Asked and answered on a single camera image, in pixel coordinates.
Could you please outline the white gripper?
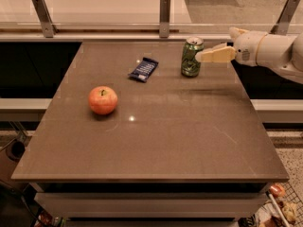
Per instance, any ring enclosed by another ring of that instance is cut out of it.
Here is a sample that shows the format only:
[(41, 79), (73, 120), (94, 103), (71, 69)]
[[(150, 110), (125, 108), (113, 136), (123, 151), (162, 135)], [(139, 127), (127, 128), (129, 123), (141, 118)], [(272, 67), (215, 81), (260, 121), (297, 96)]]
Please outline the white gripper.
[(247, 31), (232, 26), (229, 28), (229, 35), (233, 40), (233, 46), (218, 44), (212, 48), (204, 49), (195, 55), (196, 61), (224, 63), (235, 59), (239, 64), (256, 66), (259, 44), (268, 33)]

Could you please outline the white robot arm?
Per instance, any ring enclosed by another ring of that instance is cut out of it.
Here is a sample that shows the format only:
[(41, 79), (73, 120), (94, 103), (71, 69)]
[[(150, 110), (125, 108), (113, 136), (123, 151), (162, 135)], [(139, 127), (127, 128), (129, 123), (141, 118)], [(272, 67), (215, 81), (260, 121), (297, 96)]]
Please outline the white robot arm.
[(282, 78), (303, 83), (302, 35), (287, 36), (266, 31), (229, 29), (232, 45), (218, 44), (198, 52), (198, 62), (238, 64), (266, 67)]

